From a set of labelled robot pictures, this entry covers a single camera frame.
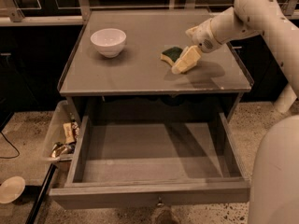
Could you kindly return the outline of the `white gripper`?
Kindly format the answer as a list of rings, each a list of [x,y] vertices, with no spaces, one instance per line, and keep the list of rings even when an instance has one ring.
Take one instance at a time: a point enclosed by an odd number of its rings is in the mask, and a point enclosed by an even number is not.
[[[185,31],[197,46],[186,47],[175,61],[171,71],[173,74],[186,73],[197,65],[204,53],[213,52],[221,47],[221,43],[214,37],[211,29],[211,19]]]

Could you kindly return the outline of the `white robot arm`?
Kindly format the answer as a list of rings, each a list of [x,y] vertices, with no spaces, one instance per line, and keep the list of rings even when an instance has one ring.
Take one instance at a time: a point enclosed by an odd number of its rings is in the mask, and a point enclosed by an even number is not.
[[[277,0],[235,0],[220,15],[186,31],[201,53],[259,34],[291,88],[299,92],[298,28]],[[287,117],[263,137],[252,172],[249,224],[299,224],[299,116]]]

